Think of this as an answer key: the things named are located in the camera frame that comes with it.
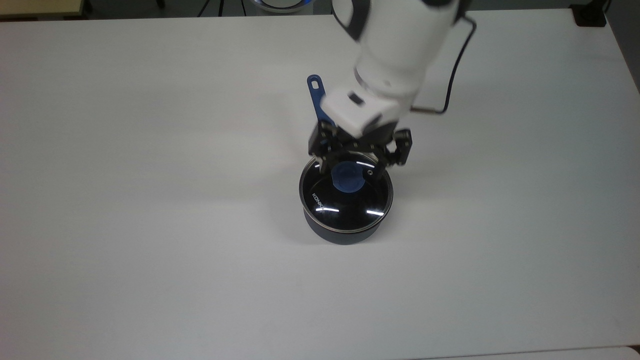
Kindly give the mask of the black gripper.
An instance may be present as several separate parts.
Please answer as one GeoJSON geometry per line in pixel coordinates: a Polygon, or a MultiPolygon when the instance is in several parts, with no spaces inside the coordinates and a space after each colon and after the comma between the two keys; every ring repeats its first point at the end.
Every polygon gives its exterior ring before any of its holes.
{"type": "Polygon", "coordinates": [[[338,164],[343,146],[357,152],[381,148],[379,163],[382,166],[404,166],[409,159],[413,137],[410,129],[396,130],[397,125],[398,121],[389,121],[356,135],[329,121],[318,121],[308,140],[308,154],[315,158],[320,174],[330,173],[338,164]]]}

